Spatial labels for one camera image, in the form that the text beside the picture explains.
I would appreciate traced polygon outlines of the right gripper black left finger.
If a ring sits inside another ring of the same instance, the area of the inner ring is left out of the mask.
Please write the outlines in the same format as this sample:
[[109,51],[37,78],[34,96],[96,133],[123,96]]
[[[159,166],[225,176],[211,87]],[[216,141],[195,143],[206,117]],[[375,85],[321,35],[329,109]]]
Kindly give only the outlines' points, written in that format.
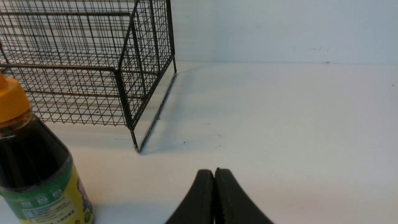
[[213,224],[215,181],[208,169],[198,170],[188,193],[167,220],[167,224]]

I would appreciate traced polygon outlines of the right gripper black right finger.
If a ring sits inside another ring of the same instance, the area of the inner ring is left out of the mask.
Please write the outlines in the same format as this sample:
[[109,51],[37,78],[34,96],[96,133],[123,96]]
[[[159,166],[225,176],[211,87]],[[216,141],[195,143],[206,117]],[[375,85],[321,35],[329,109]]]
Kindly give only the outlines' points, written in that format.
[[229,169],[215,171],[216,224],[272,224],[255,205]]

